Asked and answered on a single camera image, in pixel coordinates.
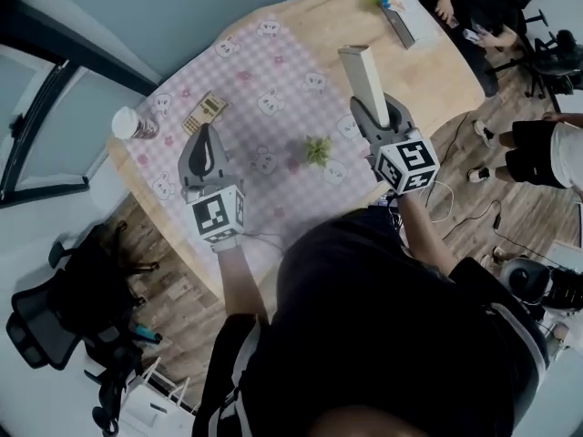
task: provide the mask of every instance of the green plant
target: green plant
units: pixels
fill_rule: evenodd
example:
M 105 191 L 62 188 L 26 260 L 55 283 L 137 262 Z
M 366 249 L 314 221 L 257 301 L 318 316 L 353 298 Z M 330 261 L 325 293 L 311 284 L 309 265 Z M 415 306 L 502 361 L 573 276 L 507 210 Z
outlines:
M 306 136 L 306 160 L 309 164 L 326 167 L 332 150 L 332 140 L 329 137 Z

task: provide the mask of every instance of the shoe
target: shoe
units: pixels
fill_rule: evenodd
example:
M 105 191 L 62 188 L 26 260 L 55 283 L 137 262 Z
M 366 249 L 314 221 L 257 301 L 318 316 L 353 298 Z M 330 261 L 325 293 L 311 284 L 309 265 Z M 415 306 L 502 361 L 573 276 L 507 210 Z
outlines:
M 470 183 L 479 183 L 490 178 L 490 168 L 472 168 L 467 172 L 467 180 Z
M 500 248 L 499 246 L 496 246 L 494 248 L 494 250 L 492 251 L 492 256 L 494 258 L 494 262 L 500 264 L 502 262 L 506 262 L 507 260 L 510 260 L 510 258 L 508 257 L 508 253 L 506 251 L 504 251 L 502 248 Z
M 492 266 L 494 265 L 494 261 L 492 259 L 492 256 L 490 256 L 489 254 L 486 254 L 483 258 L 480 259 L 480 265 L 489 271 L 492 271 Z
M 476 120 L 474 122 L 474 131 L 484 140 L 484 144 L 487 147 L 491 149 L 496 147 L 496 142 L 494 141 L 496 135 L 486 127 L 483 121 Z

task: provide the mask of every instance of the paper cup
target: paper cup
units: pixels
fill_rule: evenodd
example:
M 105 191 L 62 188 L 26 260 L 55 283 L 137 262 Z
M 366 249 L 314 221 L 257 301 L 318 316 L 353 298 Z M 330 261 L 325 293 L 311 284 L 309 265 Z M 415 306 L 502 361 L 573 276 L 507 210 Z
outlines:
M 122 107 L 111 120 L 111 130 L 120 139 L 152 139 L 158 134 L 159 126 L 151 118 L 138 115 L 136 110 Z

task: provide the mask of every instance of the black office chair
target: black office chair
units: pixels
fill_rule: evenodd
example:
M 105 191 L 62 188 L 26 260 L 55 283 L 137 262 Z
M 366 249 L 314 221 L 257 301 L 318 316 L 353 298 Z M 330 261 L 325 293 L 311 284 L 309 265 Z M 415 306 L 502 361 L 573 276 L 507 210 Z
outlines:
M 153 272 L 155 270 L 158 270 L 159 265 L 157 262 L 154 262 L 152 264 L 147 264 L 147 265 L 141 265 L 141 266 L 130 266 L 130 267 L 119 266 L 119 240 L 121 238 L 121 233 L 123 231 L 125 231 L 127 228 L 128 228 L 128 224 L 125 221 L 119 222 L 118 226 L 116 227 L 113 239 L 112 239 L 111 251 L 110 251 L 111 254 L 109 255 L 109 257 L 118 265 L 119 269 L 121 270 L 121 272 L 124 275 L 135 275 L 135 274 L 139 274 L 139 273 L 148 273 L 148 272 Z M 91 235 L 96 234 L 100 230 L 101 230 L 100 226 L 95 227 L 91 231 Z M 54 269 L 54 268 L 56 268 L 56 266 L 58 265 L 59 261 L 62 258 L 65 258 L 67 256 L 71 256 L 76 251 L 78 251 L 78 248 L 65 249 L 60 241 L 56 241 L 53 244 L 53 247 L 51 248 L 51 251 L 48 255 L 48 263 Z
M 575 88 L 580 88 L 583 46 L 577 44 L 570 31 L 559 31 L 556 37 L 551 34 L 551 40 L 546 43 L 536 39 L 535 48 L 528 44 L 525 50 L 526 54 L 522 58 L 511 59 L 491 72 L 523 66 L 532 76 L 530 91 L 525 93 L 527 97 L 533 97 L 539 88 L 538 98 L 546 98 L 545 86 L 555 94 L 572 94 Z
M 8 337 L 33 369 L 50 364 L 62 371 L 81 341 L 81 334 L 66 329 L 53 309 L 54 290 L 66 275 L 58 270 L 46 283 L 12 297 L 14 313 L 6 324 Z
M 97 377 L 87 371 L 86 375 L 101 386 L 101 406 L 93 410 L 93 417 L 107 437 L 118 433 L 121 393 L 128 375 L 141 372 L 142 350 L 133 341 L 158 344 L 162 340 L 159 334 L 141 326 L 136 331 L 132 322 L 133 309 L 144 300 L 131 293 L 125 274 L 155 267 L 118 266 L 119 233 L 124 226 L 118 226 L 114 237 L 112 253 L 116 260 L 98 243 L 100 227 L 93 228 L 76 249 L 54 246 L 49 256 L 51 265 L 71 256 L 65 269 L 59 269 L 38 287 L 16 293 L 12 297 L 14 313 L 6 324 L 10 340 L 35 369 L 49 364 L 62 371 L 83 340 L 88 355 L 106 368 Z

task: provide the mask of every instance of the phone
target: phone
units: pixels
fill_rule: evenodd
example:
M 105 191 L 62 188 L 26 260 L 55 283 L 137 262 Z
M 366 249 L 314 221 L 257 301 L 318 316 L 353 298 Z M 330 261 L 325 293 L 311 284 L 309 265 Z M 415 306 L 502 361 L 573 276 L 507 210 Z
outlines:
M 471 29 L 464 29 L 464 38 L 474 44 L 480 40 L 480 36 Z
M 449 22 L 449 27 L 451 29 L 456 29 L 458 26 L 459 26 L 459 21 L 457 21 L 457 19 L 455 18 L 455 16 L 452 16 L 452 19 Z

